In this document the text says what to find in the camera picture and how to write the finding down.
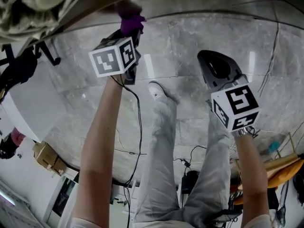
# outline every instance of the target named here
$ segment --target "clothing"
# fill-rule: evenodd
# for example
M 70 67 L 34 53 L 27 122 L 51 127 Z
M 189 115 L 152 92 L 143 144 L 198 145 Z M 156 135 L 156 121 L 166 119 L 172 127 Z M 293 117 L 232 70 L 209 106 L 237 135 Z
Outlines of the clothing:
M 16 146 L 20 146 L 23 139 L 25 138 L 25 135 L 20 133 L 17 128 L 14 128 L 14 130 L 10 133 L 11 139 L 14 142 Z
M 210 215 L 228 209 L 230 187 L 228 132 L 211 113 L 208 145 L 199 178 L 180 208 L 173 174 L 176 103 L 156 100 L 152 141 L 140 183 L 134 228 L 204 228 Z M 257 217 L 249 228 L 269 228 L 269 215 Z

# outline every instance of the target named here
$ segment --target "marble floor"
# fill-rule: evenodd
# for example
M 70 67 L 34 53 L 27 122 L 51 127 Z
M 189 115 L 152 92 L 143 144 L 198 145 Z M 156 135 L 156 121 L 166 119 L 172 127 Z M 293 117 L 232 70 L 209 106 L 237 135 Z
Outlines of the marble floor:
M 56 37 L 52 44 L 62 58 L 59 66 L 48 64 L 55 88 L 66 104 L 67 113 L 46 137 L 58 154 L 79 167 L 81 148 L 95 115 L 106 78 L 97 78 L 88 52 L 102 38 L 119 28 L 119 24 L 102 25 L 69 32 Z M 214 50 L 233 58 L 253 87 L 258 89 L 267 73 L 277 24 L 251 17 L 198 14 L 152 19 L 145 23 L 139 52 L 142 55 L 137 81 L 130 88 L 141 100 L 143 140 L 146 153 L 151 138 L 153 99 L 147 84 L 160 82 L 179 101 L 177 109 L 174 157 L 190 159 L 197 144 L 206 146 L 208 129 L 207 87 L 201 75 L 197 53 Z M 260 150 L 273 140 L 283 141 L 304 121 L 304 32 L 280 25 L 274 65 L 260 98 L 262 114 L 255 139 Z M 304 127 L 294 135 L 297 151 L 303 152 Z M 115 148 L 138 152 L 139 125 L 135 97 L 123 92 L 116 132 Z M 233 140 L 231 158 L 237 158 Z M 282 155 L 288 154 L 288 144 Z M 192 169 L 199 170 L 205 150 L 195 149 Z M 145 157 L 140 157 L 136 178 L 140 178 Z M 136 155 L 115 151 L 113 175 L 126 181 L 133 172 Z M 181 180 L 184 166 L 174 162 L 175 181 Z

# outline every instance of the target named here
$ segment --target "cable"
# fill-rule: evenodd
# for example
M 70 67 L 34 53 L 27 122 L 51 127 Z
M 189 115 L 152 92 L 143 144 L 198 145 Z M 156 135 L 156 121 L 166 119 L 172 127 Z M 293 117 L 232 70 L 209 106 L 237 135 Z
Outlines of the cable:
M 299 142 L 297 143 L 295 149 L 298 147 L 298 145 L 299 145 L 299 143 L 301 142 L 301 140 L 303 139 L 303 137 L 304 137 L 304 133 L 303 133 L 302 137 L 300 138 Z
M 229 226 L 229 224 L 230 224 L 229 228 L 232 227 L 233 222 L 237 222 L 237 221 L 238 221 L 238 218 L 237 218 L 237 217 L 235 217 L 232 221 L 230 221 L 230 222 L 228 223 L 228 226 Z
M 119 152 L 129 153 L 130 155 L 138 155 L 137 153 L 134 153 L 132 151 L 124 151 L 124 150 L 119 150 L 119 149 L 114 149 L 114 150 L 119 151 Z
M 181 158 L 176 158 L 174 161 L 177 161 L 177 160 L 184 161 L 184 160 L 181 159 Z
M 302 125 L 304 124 L 304 121 L 300 124 L 300 126 L 298 126 L 298 128 L 295 130 L 295 132 L 293 133 L 293 135 L 291 135 L 292 137 L 295 135 L 295 133 L 302 127 Z M 282 150 L 285 148 L 285 146 L 289 143 L 289 141 L 290 141 L 290 138 L 288 139 L 288 141 L 286 142 L 286 144 L 284 144 L 284 146 L 282 147 L 282 149 L 279 151 L 279 153 L 281 153 L 282 152 Z
M 123 87 L 125 90 L 131 92 L 136 100 L 137 100 L 137 108 L 138 108 L 138 122 L 139 122 L 139 131 L 140 131 L 140 140 L 139 140 L 139 153 L 137 155 L 137 159 L 136 159 L 136 162 L 135 162 L 135 167 L 134 167 L 134 171 L 131 175 L 131 177 L 129 178 L 128 181 L 125 182 L 125 186 L 123 187 L 123 193 L 124 193 L 124 197 L 125 199 L 127 200 L 127 204 L 128 204 L 128 209 L 129 209 L 129 212 L 128 212 L 128 223 L 127 223 L 127 228 L 129 228 L 129 225 L 130 225 L 130 207 L 131 207 L 131 197 L 130 197 L 130 192 L 129 192 L 129 185 L 131 183 L 131 180 L 133 179 L 134 177 L 134 174 L 135 174 L 135 171 L 136 171 L 136 168 L 137 168 L 137 164 L 138 164 L 138 160 L 139 160 L 139 157 L 141 156 L 141 150 L 142 150 L 142 140 L 143 140 L 143 125 L 142 125 L 142 116 L 141 116 L 141 106 L 140 106 L 140 100 L 137 96 L 137 94 L 132 91 L 131 89 L 129 89 L 128 87 L 126 87 L 123 83 L 123 78 L 122 78 L 122 75 L 120 75 L 120 80 L 121 80 L 121 83 L 119 83 L 113 76 L 111 76 L 111 78 L 117 83 L 119 84 L 121 87 Z M 127 188 L 128 190 L 128 198 L 125 194 L 125 188 Z
M 279 22 L 277 22 L 276 24 L 276 33 L 275 33 L 275 40 L 274 40 L 274 45 L 273 45 L 273 48 L 272 48 L 272 53 L 271 53 L 271 58 L 270 58 L 270 62 L 269 62 L 269 66 L 268 66 L 268 70 L 266 72 L 266 75 L 264 76 L 264 79 L 263 79 L 263 82 L 258 90 L 258 92 L 260 92 L 260 97 L 262 96 L 262 92 L 265 88 L 265 85 L 267 83 L 267 80 L 269 78 L 269 75 L 270 75 L 270 72 L 274 66 L 274 61 L 275 61 L 275 55 L 276 55 L 276 47 L 277 47 L 277 44 L 279 42 L 279 31 L 280 31 L 280 24 Z
M 124 150 L 128 151 L 128 152 L 132 152 L 132 151 L 127 150 L 126 148 L 124 148 L 123 143 L 120 141 L 120 137 L 119 137 L 119 131 L 118 131 L 118 129 L 117 129 L 117 128 L 116 128 L 116 131 L 117 131 L 117 135 L 118 135 L 118 142 L 120 143 L 121 147 L 122 147 Z
M 190 161 L 189 161 L 189 164 L 191 165 L 191 160 L 192 160 L 192 152 L 197 148 L 197 147 L 200 147 L 200 148 L 203 148 L 203 149 L 207 149 L 206 147 L 203 147 L 203 146 L 200 146 L 200 145 L 196 145 L 192 150 L 191 150 L 191 153 L 190 153 Z
M 231 199 L 231 204 L 230 204 L 230 207 L 229 207 L 229 209 L 233 209 L 233 207 L 234 207 L 234 199 L 237 197 L 237 193 L 238 193 L 238 186 L 239 186 L 239 184 L 240 184 L 240 180 L 241 180 L 241 172 L 239 172 L 238 173 L 238 177 L 237 177 L 237 189 L 236 189 L 236 191 L 235 191 L 235 193 L 233 194 L 233 196 L 232 196 L 232 199 Z

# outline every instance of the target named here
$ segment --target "white sneaker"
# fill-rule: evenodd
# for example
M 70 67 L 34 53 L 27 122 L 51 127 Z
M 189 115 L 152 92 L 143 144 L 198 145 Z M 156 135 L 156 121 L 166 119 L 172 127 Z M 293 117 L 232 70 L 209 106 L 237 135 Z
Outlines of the white sneaker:
M 148 84 L 148 90 L 150 91 L 150 94 L 153 97 L 154 101 L 160 97 L 167 97 L 162 86 L 155 81 L 151 81 Z

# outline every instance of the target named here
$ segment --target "leg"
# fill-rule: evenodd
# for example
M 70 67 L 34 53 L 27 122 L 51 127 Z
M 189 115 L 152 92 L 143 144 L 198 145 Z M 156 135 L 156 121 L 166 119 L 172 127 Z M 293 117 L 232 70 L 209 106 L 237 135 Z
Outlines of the leg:
M 211 214 L 228 208 L 230 187 L 229 134 L 210 112 L 208 146 L 199 178 L 183 208 L 183 218 L 194 227 L 204 227 Z
M 155 121 L 146 166 L 142 173 L 134 222 L 170 220 L 179 209 L 173 173 L 176 103 L 165 95 L 156 99 Z

